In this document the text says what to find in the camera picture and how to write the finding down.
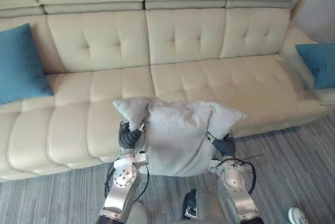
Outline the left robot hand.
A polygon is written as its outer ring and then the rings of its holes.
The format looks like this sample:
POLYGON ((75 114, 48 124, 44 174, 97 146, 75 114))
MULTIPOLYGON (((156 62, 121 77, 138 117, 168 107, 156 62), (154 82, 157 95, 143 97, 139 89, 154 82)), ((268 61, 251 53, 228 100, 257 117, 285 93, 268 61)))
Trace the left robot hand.
POLYGON ((146 127, 144 123, 141 123, 139 128, 130 131, 129 125, 127 120, 121 121, 119 125, 118 143, 122 149, 134 149, 146 127))

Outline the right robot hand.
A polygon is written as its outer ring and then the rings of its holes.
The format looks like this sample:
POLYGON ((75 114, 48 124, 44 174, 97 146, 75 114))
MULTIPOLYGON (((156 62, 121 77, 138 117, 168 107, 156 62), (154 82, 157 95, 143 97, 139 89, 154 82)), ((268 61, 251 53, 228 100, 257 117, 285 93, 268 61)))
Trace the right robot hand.
POLYGON ((231 130, 222 139, 217 139, 207 132, 206 139, 220 152, 221 156, 235 157, 236 144, 231 130))

